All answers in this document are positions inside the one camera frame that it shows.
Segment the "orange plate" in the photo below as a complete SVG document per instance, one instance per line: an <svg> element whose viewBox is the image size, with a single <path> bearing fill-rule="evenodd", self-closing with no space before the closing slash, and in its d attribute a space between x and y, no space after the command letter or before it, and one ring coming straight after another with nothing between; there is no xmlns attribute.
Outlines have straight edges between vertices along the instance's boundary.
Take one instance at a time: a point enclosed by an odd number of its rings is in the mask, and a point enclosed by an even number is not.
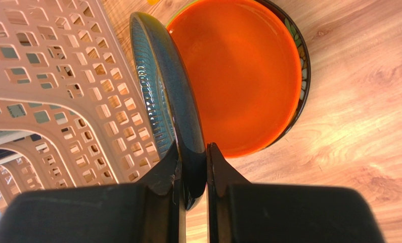
<svg viewBox="0 0 402 243"><path fill-rule="evenodd" d="M167 30L188 72L205 142L225 157L275 142L294 117L302 85L285 24L257 1L199 1Z"/></svg>

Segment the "dark teal plate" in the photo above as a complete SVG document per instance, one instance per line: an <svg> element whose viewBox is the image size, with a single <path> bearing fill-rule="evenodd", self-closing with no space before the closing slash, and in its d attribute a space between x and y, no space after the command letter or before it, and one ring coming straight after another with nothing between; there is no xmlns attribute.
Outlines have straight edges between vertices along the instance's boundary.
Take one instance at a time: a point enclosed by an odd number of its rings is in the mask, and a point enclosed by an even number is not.
<svg viewBox="0 0 402 243"><path fill-rule="evenodd" d="M205 190L206 148L185 65L165 26L153 16L130 15L130 42L136 77L160 158L176 145L182 162L185 208Z"/></svg>

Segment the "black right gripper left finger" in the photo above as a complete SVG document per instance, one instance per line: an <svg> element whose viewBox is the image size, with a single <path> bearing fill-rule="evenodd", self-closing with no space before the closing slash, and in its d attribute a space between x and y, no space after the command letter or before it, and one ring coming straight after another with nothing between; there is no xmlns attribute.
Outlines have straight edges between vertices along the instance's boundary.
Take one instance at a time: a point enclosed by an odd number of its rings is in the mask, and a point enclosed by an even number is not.
<svg viewBox="0 0 402 243"><path fill-rule="evenodd" d="M181 167L173 143L135 183L22 193L0 219L0 242L185 242Z"/></svg>

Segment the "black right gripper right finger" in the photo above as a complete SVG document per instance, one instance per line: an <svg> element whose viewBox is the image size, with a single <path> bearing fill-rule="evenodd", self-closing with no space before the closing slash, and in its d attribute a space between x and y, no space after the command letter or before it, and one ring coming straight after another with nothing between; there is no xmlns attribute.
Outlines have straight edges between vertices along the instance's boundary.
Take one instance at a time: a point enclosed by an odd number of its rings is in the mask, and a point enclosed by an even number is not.
<svg viewBox="0 0 402 243"><path fill-rule="evenodd" d="M345 187L258 184L207 146L210 242L384 242L374 215Z"/></svg>

